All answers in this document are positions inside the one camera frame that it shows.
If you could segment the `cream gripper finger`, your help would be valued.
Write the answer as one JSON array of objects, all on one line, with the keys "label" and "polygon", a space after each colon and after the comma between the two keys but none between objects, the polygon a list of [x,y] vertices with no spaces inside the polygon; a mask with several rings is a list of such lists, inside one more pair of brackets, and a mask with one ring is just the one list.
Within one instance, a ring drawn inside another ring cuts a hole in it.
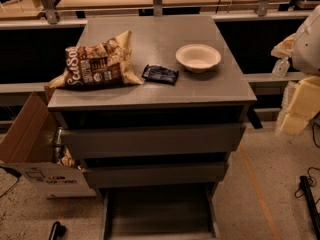
[{"label": "cream gripper finger", "polygon": [[296,34],[293,33],[277,44],[271,51],[271,55],[277,58],[290,58],[292,56],[293,43]]}]

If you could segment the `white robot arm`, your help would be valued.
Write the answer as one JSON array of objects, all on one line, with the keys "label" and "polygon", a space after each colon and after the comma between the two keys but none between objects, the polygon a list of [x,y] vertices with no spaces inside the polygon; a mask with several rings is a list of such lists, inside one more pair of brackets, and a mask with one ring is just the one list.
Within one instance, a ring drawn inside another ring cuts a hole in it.
[{"label": "white robot arm", "polygon": [[298,135],[320,112],[320,5],[271,55],[290,58],[293,68],[304,74],[297,83],[288,83],[277,119],[278,132]]}]

